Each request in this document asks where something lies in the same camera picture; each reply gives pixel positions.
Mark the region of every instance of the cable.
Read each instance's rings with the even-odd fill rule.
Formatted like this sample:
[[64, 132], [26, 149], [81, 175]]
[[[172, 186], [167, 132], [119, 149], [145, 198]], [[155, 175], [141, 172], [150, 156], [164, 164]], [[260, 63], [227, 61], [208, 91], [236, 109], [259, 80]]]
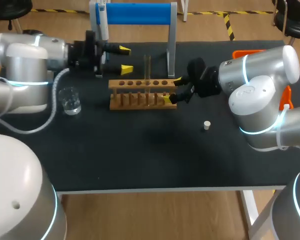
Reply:
[[284, 120], [284, 117], [285, 117], [285, 114], [286, 112], [288, 111], [288, 109], [290, 108], [290, 105], [289, 104], [285, 104], [283, 106], [283, 111], [281, 112], [281, 115], [280, 115], [280, 124], [279, 126], [277, 126], [276, 128], [276, 144], [278, 146], [278, 148], [280, 150], [287, 150], [288, 149], [288, 146], [282, 146], [281, 145], [281, 140], [280, 140], [280, 133], [281, 133], [281, 125], [282, 125], [282, 122]]
[[[56, 112], [57, 112], [57, 86], [58, 86], [58, 82], [59, 82], [60, 78], [67, 72], [69, 72], [69, 68], [63, 69], [61, 72], [58, 73], [58, 75], [54, 79], [54, 82], [53, 82], [53, 85], [52, 85], [52, 110], [51, 110], [51, 115], [48, 118], [48, 120], [42, 126], [36, 128], [36, 129], [33, 129], [33, 130], [26, 130], [26, 131], [25, 130], [19, 130], [19, 129], [11, 126], [9, 123], [2, 120], [1, 118], [0, 118], [0, 124], [5, 126], [6, 128], [8, 128], [9, 130], [17, 133], [17, 134], [33, 134], [33, 133], [37, 133], [37, 132], [43, 130], [44, 128], [46, 128], [52, 122], [52, 120], [54, 119], [54, 117], [56, 115]], [[5, 79], [3, 77], [1, 77], [0, 79], [3, 79], [7, 84], [9, 84], [10, 88], [12, 88], [11, 84], [8, 82], [7, 79]], [[0, 117], [2, 115], [4, 115], [9, 110], [9, 108], [11, 106], [11, 103], [12, 103], [12, 91], [10, 89], [10, 94], [9, 94], [7, 104], [4, 108], [4, 111], [2, 113], [0, 113]]]

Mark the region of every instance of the test tube rack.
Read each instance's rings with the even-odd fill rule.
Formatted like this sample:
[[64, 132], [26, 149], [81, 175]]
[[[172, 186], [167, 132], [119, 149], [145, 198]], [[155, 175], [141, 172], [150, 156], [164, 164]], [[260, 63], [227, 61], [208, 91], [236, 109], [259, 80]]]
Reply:
[[110, 110], [149, 110], [149, 109], [176, 109], [177, 104], [165, 102], [164, 96], [174, 93], [176, 86], [174, 79], [153, 80], [109, 80]]

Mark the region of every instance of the orange object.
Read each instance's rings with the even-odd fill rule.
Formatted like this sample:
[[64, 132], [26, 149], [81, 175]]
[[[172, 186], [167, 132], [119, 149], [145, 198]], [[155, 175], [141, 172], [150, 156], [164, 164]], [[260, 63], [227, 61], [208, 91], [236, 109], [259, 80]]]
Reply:
[[[245, 55], [249, 54], [256, 54], [265, 51], [265, 49], [259, 49], [259, 50], [237, 50], [232, 53], [233, 59], [238, 59], [241, 57], [244, 57]], [[291, 102], [291, 88], [290, 86], [287, 86], [285, 90], [282, 93], [282, 97], [280, 100], [280, 106], [279, 110], [282, 111], [284, 109], [284, 105], [289, 104], [290, 109], [294, 109], [294, 105]]]

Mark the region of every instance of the test tube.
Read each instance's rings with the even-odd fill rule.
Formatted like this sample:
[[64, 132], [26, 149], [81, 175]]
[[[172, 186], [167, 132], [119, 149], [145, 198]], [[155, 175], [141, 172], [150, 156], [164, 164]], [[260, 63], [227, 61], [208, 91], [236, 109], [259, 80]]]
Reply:
[[[151, 56], [150, 55], [144, 55], [144, 79], [147, 82], [151, 78]], [[150, 93], [150, 88], [144, 89], [145, 93]]]

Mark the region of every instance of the black table surface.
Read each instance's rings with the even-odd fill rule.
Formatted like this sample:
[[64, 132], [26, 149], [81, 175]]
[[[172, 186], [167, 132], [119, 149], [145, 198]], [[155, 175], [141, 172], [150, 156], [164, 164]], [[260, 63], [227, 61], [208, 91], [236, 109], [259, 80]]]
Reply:
[[[282, 41], [185, 42], [176, 46], [175, 77], [189, 60], [208, 66], [232, 58], [235, 50], [269, 49]], [[144, 54], [151, 55], [151, 78], [167, 77], [164, 43], [127, 43], [132, 55], [110, 56], [111, 63], [134, 65], [126, 79], [144, 78]], [[49, 127], [31, 135], [0, 134], [27, 144], [38, 156], [57, 191], [250, 187], [286, 185], [300, 171], [300, 149], [258, 152], [248, 146], [224, 94], [178, 103], [171, 110], [110, 111], [108, 78], [92, 73], [65, 75], [60, 88], [79, 91], [81, 113], [67, 116], [58, 106]], [[300, 106], [300, 80], [291, 86]], [[40, 126], [50, 109], [4, 119], [24, 130]], [[201, 131], [210, 121], [208, 131]]]

